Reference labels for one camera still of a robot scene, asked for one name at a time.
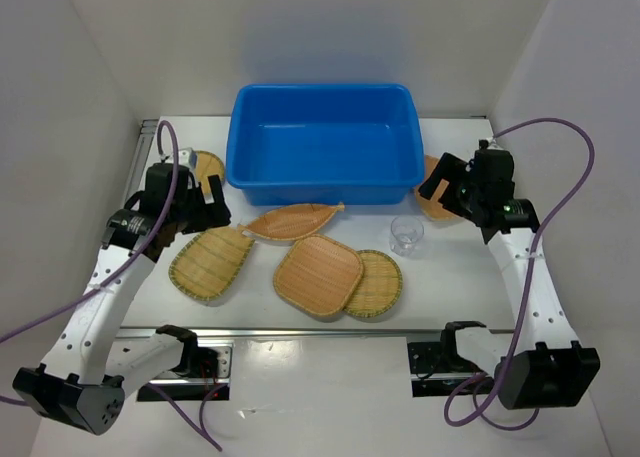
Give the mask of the orange fan-shaped woven plate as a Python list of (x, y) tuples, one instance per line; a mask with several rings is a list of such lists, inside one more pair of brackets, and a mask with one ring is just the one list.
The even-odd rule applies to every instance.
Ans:
[[(435, 167), (438, 164), (438, 162), (439, 162), (439, 159), (436, 158), (436, 157), (433, 157), (433, 156), (430, 156), (430, 155), (425, 155), (424, 156), (425, 175), (424, 175), (423, 181), (426, 181), (426, 179), (431, 176), (431, 173), (435, 169)], [(457, 216), (455, 214), (453, 214), (450, 211), (446, 210), (442, 206), (442, 204), (439, 202), (439, 199), (444, 194), (444, 191), (446, 190), (447, 186), (448, 186), (448, 182), (446, 180), (441, 181), (439, 183), (436, 191), (434, 192), (433, 196), (430, 199), (426, 199), (426, 198), (421, 196), (421, 194), (419, 193), (420, 185), (418, 185), (414, 189), (414, 196), (416, 198), (416, 202), (418, 203), (421, 211), (431, 221), (434, 221), (434, 222), (447, 222), (447, 221), (453, 221), (453, 220), (457, 219)]]

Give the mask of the fan-shaped bamboo tray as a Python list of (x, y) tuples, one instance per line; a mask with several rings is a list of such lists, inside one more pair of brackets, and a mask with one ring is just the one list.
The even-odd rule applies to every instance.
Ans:
[(233, 227), (206, 230), (178, 252), (169, 266), (169, 279), (184, 295), (212, 302), (230, 288), (254, 243)]

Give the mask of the orange fish-shaped woven dish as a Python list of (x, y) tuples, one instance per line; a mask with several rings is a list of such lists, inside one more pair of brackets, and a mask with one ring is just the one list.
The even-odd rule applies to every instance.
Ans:
[(247, 225), (238, 225), (241, 232), (272, 241), (297, 241), (317, 233), (345, 205), (294, 204), (271, 210)]

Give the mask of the round green-rimmed bamboo plate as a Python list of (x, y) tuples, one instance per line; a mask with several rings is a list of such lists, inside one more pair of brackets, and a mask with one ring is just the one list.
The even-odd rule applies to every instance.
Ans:
[(396, 304), (403, 290), (403, 276), (397, 263), (383, 252), (360, 250), (357, 254), (364, 271), (343, 311), (357, 318), (378, 317)]

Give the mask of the orange square woven plate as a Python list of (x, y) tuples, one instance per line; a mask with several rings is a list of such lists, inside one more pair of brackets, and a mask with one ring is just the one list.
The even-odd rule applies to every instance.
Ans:
[(297, 241), (278, 265), (273, 287), (284, 301), (315, 318), (332, 318), (364, 274), (359, 254), (324, 235)]

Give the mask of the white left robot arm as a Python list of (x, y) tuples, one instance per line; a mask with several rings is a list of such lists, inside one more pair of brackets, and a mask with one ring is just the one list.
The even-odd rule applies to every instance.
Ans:
[(143, 190), (108, 220), (94, 273), (66, 327), (41, 363), (12, 382), (18, 405), (102, 435), (125, 400), (158, 375), (213, 376), (216, 351), (186, 328), (163, 325), (134, 349), (114, 348), (134, 297), (177, 234), (226, 227), (231, 213), (219, 176), (200, 183), (190, 164), (156, 163)]

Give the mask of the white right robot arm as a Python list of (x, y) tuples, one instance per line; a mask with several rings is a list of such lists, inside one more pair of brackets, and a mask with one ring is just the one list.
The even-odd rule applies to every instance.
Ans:
[(450, 370), (470, 363), (491, 378), (509, 410), (576, 406), (600, 369), (581, 344), (555, 290), (533, 204), (514, 196), (514, 160), (479, 149), (465, 162), (445, 153), (419, 188), (448, 212), (478, 227), (498, 264), (516, 326), (514, 344), (477, 321), (454, 321), (441, 333), (439, 359)]

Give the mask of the blue plastic bin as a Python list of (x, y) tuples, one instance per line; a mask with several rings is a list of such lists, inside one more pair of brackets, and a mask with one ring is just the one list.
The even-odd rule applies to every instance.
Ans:
[(226, 178), (254, 206), (394, 205), (425, 177), (400, 84), (254, 84), (231, 114)]

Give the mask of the clear plastic cup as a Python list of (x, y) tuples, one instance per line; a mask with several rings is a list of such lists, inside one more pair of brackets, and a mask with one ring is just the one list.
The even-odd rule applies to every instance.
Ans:
[(423, 224), (416, 217), (398, 216), (390, 225), (390, 249), (399, 256), (409, 256), (423, 236)]

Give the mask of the aluminium front rail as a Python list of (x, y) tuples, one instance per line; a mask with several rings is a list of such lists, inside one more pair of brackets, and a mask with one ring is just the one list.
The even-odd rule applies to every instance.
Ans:
[(250, 329), (250, 328), (194, 328), (199, 337), (209, 339), (294, 340), (301, 338), (369, 338), (411, 337), (427, 339), (439, 337), (433, 329)]

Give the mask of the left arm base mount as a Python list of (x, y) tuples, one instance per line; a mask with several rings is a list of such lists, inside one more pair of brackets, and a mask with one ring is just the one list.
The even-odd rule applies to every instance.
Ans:
[(156, 386), (175, 402), (200, 402), (211, 391), (211, 401), (228, 401), (233, 361), (233, 343), (229, 340), (204, 339), (199, 342), (205, 358), (187, 376), (166, 371), (152, 379), (137, 394), (138, 402), (162, 401), (150, 386)]

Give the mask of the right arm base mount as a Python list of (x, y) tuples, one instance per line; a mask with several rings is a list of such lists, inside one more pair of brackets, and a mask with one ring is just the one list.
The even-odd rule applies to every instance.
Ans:
[(464, 380), (480, 369), (468, 361), (451, 363), (442, 356), (439, 341), (408, 341), (407, 353), (412, 396), (447, 397)]

